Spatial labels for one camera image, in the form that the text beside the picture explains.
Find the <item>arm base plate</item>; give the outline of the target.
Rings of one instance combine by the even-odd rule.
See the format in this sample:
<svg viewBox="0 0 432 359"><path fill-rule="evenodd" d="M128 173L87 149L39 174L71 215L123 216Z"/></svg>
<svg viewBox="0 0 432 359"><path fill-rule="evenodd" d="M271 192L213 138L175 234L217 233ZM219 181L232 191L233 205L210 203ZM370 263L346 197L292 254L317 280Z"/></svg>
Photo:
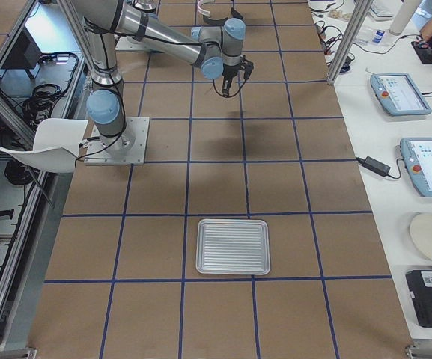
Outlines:
<svg viewBox="0 0 432 359"><path fill-rule="evenodd" d="M150 126L149 117L127 117L126 129L121 137L109 146L113 139L102 137L88 145L86 165L143 165Z"/></svg>

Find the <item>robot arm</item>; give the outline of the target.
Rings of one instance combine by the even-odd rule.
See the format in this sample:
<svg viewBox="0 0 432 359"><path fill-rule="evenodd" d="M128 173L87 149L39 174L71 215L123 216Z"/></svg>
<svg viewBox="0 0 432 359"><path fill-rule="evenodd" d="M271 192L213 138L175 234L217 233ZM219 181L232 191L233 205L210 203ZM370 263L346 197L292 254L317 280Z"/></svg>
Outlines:
<svg viewBox="0 0 432 359"><path fill-rule="evenodd" d="M86 103L87 113L99 131L103 149L123 153L134 142L123 102L123 77L116 58L116 37L131 37L158 52L179 58L198 68L203 77L223 78L218 95L230 97L233 79L249 79L254 64L243 55L246 24L237 17L220 26L198 26L185 35L155 16L129 6L125 1L74 1L84 19L92 57L94 92Z"/></svg>

